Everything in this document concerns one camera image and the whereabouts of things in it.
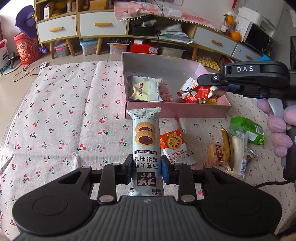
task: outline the red candy wrapper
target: red candy wrapper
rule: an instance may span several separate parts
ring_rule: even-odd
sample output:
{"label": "red candy wrapper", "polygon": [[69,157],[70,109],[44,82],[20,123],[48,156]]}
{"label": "red candy wrapper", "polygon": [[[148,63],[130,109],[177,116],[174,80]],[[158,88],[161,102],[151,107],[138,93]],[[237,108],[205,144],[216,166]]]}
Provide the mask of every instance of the red candy wrapper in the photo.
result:
{"label": "red candy wrapper", "polygon": [[202,104],[210,99],[218,99],[228,91],[228,86],[201,86],[197,85],[188,92],[177,92],[186,103]]}

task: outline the cookie image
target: cookie image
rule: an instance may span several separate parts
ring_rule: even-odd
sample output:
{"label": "cookie image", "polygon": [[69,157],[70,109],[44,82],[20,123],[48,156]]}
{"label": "cookie image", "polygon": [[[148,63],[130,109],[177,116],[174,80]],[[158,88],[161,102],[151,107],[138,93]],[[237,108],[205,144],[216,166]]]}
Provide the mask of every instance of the cookie image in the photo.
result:
{"label": "cookie image", "polygon": [[153,146],[155,141],[155,135],[151,131],[139,131],[135,136],[135,142],[141,146]]}
{"label": "cookie image", "polygon": [[136,131],[136,133],[138,133],[139,131],[150,131],[153,134],[155,134],[155,128],[154,128],[153,124],[151,124],[147,121],[143,121],[143,122],[140,122],[139,124],[137,124],[135,131]]}
{"label": "cookie image", "polygon": [[168,148],[171,150],[177,150],[182,145],[182,138],[178,136],[176,132],[168,133],[168,137],[165,142]]}

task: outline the barcode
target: barcode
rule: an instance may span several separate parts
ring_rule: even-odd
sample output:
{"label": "barcode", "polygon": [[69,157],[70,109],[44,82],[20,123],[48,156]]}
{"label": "barcode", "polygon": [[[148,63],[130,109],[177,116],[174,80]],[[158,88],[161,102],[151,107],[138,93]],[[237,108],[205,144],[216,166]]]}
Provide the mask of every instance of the barcode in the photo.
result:
{"label": "barcode", "polygon": [[260,126],[255,126],[256,127],[256,132],[261,134],[261,135],[264,135],[263,133],[263,129],[260,127]]}
{"label": "barcode", "polygon": [[242,166],[241,166],[241,169],[240,169],[240,172],[239,172],[240,175],[245,176],[246,170],[247,170],[247,165],[248,165],[248,161],[243,159]]}

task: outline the wooden drawer handle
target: wooden drawer handle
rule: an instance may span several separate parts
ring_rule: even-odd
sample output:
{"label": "wooden drawer handle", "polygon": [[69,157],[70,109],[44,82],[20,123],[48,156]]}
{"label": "wooden drawer handle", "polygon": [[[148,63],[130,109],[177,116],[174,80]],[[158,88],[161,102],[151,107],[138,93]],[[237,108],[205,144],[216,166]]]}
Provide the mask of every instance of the wooden drawer handle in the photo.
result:
{"label": "wooden drawer handle", "polygon": [[94,23],[96,27],[108,27],[111,23]]}
{"label": "wooden drawer handle", "polygon": [[246,55],[246,58],[249,59],[250,61],[253,61],[253,58],[251,56]]}
{"label": "wooden drawer handle", "polygon": [[63,27],[56,27],[56,28],[51,28],[49,31],[51,33],[57,32],[57,31],[61,31],[63,29]]}
{"label": "wooden drawer handle", "polygon": [[216,45],[218,45],[218,46],[223,46],[222,43],[220,43],[220,42],[218,42],[218,41],[216,41],[216,40],[213,40],[213,39],[212,39],[212,43],[213,43],[213,44],[216,44]]}

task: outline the tile floor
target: tile floor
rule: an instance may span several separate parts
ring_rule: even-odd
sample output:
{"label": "tile floor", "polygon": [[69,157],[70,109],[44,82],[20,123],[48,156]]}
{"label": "tile floor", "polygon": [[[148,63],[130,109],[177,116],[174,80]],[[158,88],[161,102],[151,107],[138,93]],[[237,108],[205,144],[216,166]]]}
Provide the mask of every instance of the tile floor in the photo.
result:
{"label": "tile floor", "polygon": [[[48,65],[67,64],[67,63],[81,63],[89,61],[101,61],[101,60],[121,60],[121,55],[111,55],[108,53],[108,49],[105,48],[100,55],[88,55],[83,56],[82,52],[76,53],[75,57],[55,57],[50,58],[50,54],[43,55],[39,60],[32,63],[27,72],[39,66],[43,62],[48,62]],[[36,75],[30,77],[24,77],[17,82],[12,81],[12,77],[19,73],[23,69],[23,66],[19,67],[12,73],[0,76],[0,150],[5,141],[6,132],[9,128],[11,119],[16,114],[20,102],[23,100],[24,95],[31,86],[32,82],[36,79]],[[32,71],[30,74],[37,74],[39,68]],[[24,72],[16,76],[14,80],[24,76]]]}

